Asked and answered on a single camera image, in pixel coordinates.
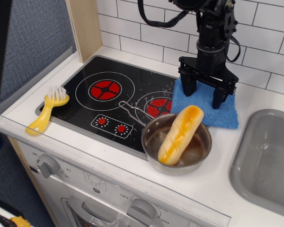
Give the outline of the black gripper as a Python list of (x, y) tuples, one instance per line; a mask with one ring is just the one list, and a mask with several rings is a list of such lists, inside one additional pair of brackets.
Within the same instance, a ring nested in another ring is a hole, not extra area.
[(180, 79), (185, 96), (191, 96), (196, 90), (196, 82), (200, 81), (213, 88), (213, 109), (219, 109), (228, 94), (236, 91), (239, 78), (226, 68), (229, 47), (218, 52), (198, 50), (197, 57), (181, 56), (179, 58)]

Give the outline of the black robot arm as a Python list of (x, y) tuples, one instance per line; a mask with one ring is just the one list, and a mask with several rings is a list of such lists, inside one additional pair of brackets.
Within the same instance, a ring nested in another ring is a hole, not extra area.
[(196, 83), (214, 88), (213, 109), (218, 109), (228, 95), (236, 90), (238, 77), (226, 67), (229, 60), (230, 41), (237, 43), (233, 0), (175, 0), (173, 3), (184, 11), (196, 13), (199, 38), (196, 42), (197, 57), (180, 57), (180, 79), (184, 94), (192, 95)]

